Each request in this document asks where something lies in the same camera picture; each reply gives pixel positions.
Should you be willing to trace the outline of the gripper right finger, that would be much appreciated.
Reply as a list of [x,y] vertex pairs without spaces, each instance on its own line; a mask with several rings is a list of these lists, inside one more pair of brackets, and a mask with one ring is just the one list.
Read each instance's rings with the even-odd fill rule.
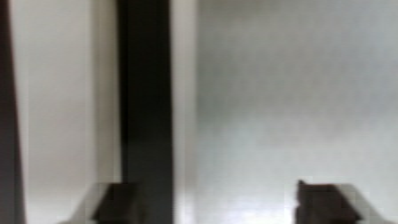
[[294,224],[360,224],[365,213],[347,184],[296,183]]

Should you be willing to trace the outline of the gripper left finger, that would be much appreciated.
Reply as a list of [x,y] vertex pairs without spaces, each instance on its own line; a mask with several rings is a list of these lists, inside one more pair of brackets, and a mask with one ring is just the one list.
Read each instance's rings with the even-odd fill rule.
[[134,183],[111,183],[92,214],[95,224],[143,224],[139,188]]

